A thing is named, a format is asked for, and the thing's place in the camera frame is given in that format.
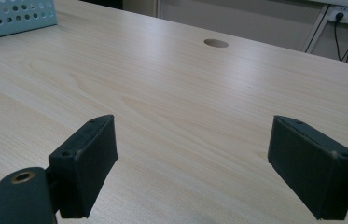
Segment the light wood grain surface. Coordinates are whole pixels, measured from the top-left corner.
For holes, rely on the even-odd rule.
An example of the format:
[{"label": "light wood grain surface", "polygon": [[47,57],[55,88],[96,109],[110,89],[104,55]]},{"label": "light wood grain surface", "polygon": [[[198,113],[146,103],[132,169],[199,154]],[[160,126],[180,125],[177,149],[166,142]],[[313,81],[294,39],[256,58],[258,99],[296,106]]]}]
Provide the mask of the light wood grain surface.
[{"label": "light wood grain surface", "polygon": [[0,179],[47,167],[84,122],[113,114],[119,160],[90,218],[60,223],[317,223],[267,162],[272,118],[348,147],[347,64],[84,2],[56,8],[57,26],[0,38]]}]

